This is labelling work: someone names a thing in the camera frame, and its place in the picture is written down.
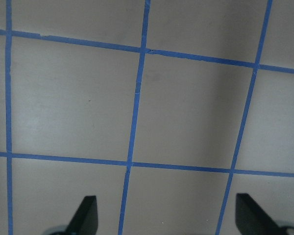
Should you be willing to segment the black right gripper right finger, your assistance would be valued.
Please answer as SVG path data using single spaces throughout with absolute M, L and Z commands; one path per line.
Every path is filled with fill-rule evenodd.
M 247 193 L 236 194 L 235 224 L 242 235 L 283 235 L 283 230 Z

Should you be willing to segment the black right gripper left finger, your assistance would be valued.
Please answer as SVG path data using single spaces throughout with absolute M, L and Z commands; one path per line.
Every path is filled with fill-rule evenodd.
M 85 196 L 66 228 L 67 235 L 95 235 L 98 231 L 96 196 Z

